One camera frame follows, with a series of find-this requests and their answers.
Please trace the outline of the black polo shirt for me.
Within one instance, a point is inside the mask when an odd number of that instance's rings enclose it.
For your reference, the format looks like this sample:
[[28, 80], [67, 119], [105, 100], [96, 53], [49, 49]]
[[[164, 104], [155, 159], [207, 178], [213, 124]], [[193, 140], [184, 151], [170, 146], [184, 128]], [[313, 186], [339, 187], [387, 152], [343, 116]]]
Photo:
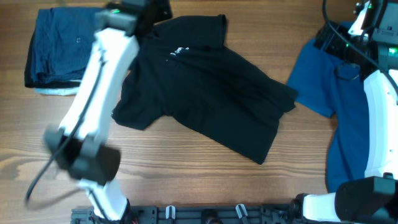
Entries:
[[297, 92], [224, 44], [227, 19], [181, 16], [139, 37], [113, 119], [143, 130], [161, 116], [262, 164]]

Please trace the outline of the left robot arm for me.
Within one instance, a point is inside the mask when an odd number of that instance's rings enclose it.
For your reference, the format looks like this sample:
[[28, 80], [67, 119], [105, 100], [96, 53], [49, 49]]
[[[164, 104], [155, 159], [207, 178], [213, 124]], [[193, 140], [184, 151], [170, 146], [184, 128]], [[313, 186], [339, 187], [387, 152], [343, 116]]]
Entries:
[[50, 162], [78, 181], [91, 203], [90, 220], [133, 223], [116, 174], [118, 149], [106, 145], [111, 113], [124, 77], [139, 52], [137, 36], [172, 18], [165, 0], [110, 2], [96, 13], [90, 59], [73, 103], [56, 130], [45, 131]]

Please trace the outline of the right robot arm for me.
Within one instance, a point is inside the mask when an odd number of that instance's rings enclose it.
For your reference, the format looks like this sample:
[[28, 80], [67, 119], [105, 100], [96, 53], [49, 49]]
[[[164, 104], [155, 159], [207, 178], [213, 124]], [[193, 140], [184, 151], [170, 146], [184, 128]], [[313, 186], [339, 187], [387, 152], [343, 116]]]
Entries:
[[352, 24], [326, 20], [288, 81], [299, 103], [338, 120], [328, 193], [298, 195], [292, 219], [397, 222], [397, 2], [362, 1], [354, 13]]

